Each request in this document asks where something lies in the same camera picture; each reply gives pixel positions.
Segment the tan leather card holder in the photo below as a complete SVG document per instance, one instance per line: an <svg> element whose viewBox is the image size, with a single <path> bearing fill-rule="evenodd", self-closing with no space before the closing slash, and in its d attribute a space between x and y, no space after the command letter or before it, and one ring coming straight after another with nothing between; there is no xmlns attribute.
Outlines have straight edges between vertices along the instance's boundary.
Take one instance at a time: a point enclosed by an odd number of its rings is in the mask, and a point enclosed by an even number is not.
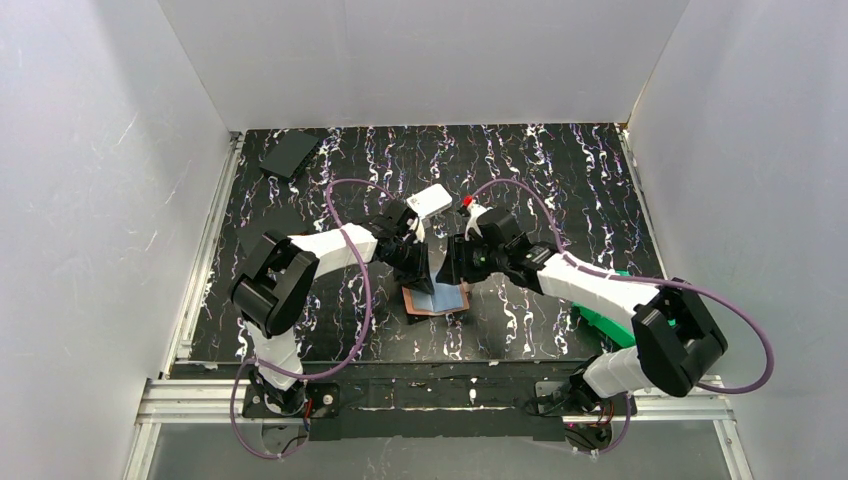
<svg viewBox="0 0 848 480"><path fill-rule="evenodd" d="M470 309L470 300L463 284L452 285L436 281L436 271L430 273L432 294L401 289L406 312L412 316L441 316Z"/></svg>

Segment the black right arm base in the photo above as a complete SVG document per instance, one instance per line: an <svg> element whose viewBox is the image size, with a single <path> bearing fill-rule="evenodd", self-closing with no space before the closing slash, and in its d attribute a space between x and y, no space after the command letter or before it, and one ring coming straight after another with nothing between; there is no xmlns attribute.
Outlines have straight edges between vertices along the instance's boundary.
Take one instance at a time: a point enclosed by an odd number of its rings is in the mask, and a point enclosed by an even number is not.
<svg viewBox="0 0 848 480"><path fill-rule="evenodd" d="M536 382L530 398L525 402L524 411L536 417L585 417L589 423L605 425L619 417L637 413L635 400L626 394L599 401L581 400L570 394L567 381L542 380Z"/></svg>

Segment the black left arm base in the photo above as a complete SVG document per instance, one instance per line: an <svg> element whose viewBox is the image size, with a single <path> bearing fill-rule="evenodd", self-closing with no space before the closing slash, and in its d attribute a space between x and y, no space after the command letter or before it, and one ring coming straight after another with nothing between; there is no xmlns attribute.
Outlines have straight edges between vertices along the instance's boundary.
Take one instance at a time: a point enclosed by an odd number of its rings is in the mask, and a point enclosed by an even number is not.
<svg viewBox="0 0 848 480"><path fill-rule="evenodd" d="M280 390L253 368L248 371L240 413L245 418L334 418L339 414L341 391L336 383L304 383L296 380Z"/></svg>

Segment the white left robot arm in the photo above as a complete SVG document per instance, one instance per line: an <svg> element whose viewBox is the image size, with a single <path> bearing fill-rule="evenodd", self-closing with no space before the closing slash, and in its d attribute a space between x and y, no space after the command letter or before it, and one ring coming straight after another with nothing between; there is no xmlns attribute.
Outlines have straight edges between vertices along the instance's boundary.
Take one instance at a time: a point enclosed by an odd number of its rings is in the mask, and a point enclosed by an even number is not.
<svg viewBox="0 0 848 480"><path fill-rule="evenodd" d="M391 200L376 215L322 233L264 233L230 289L254 342L260 378L282 392L306 379L294 326L314 281L327 273L380 262L399 285L433 293L424 223L406 202Z"/></svg>

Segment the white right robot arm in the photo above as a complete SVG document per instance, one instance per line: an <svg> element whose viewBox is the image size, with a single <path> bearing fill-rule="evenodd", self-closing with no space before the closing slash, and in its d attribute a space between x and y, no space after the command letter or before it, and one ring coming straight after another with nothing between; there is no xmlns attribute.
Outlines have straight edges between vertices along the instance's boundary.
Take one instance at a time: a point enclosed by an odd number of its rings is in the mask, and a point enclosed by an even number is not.
<svg viewBox="0 0 848 480"><path fill-rule="evenodd" d="M620 326L634 343L583 363L569 394L590 403L658 388L684 397L726 352L728 343L704 302L687 285L652 279L643 285L533 242L503 208L483 209L451 236L436 280L473 284L500 273L518 287L564 299Z"/></svg>

